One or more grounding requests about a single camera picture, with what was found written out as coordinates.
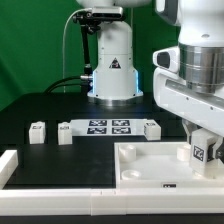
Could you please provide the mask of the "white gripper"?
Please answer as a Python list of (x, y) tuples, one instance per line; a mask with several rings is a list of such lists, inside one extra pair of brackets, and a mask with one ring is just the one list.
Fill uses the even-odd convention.
[[(153, 53), (153, 94), (157, 105), (185, 120), (187, 139), (192, 123), (224, 136), (224, 48), (179, 45)], [(224, 138), (213, 146), (224, 160)]]

